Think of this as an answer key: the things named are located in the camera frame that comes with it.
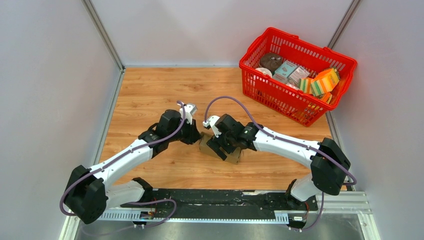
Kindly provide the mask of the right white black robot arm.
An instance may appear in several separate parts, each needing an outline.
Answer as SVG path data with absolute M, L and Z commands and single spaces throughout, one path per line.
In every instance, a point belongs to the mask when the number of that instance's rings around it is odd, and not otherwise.
M 254 122 L 243 125 L 228 114 L 213 115 L 202 124 L 213 131 L 211 148 L 220 158 L 236 148 L 250 149 L 282 156 L 307 167 L 310 173 L 293 180 L 286 190 L 285 203 L 293 210 L 319 193 L 337 196 L 341 192 L 351 164 L 331 138 L 303 140 Z

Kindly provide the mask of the brown cardboard paper box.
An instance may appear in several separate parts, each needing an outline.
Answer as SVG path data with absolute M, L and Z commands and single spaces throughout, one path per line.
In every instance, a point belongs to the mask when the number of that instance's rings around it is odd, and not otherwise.
M 243 151 L 239 147 L 234 148 L 231 153 L 228 153 L 222 146 L 213 141 L 214 135 L 206 132 L 201 132 L 200 135 L 199 150 L 202 154 L 214 157 L 226 163 L 234 165 L 239 164 L 241 156 L 243 155 Z

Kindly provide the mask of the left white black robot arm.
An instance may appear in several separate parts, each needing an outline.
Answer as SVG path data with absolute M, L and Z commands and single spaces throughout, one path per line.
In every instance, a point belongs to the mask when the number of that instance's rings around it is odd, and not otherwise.
M 91 167 L 76 167 L 69 177 L 61 205 L 67 206 L 85 224 L 96 221 L 105 210 L 124 204 L 148 207 L 154 199 L 153 188 L 144 179 L 136 177 L 120 185 L 115 182 L 165 151 L 172 142 L 193 145 L 200 140 L 193 118 L 196 110 L 191 103 L 183 104 L 179 110 L 167 109 L 159 122 L 121 152 Z

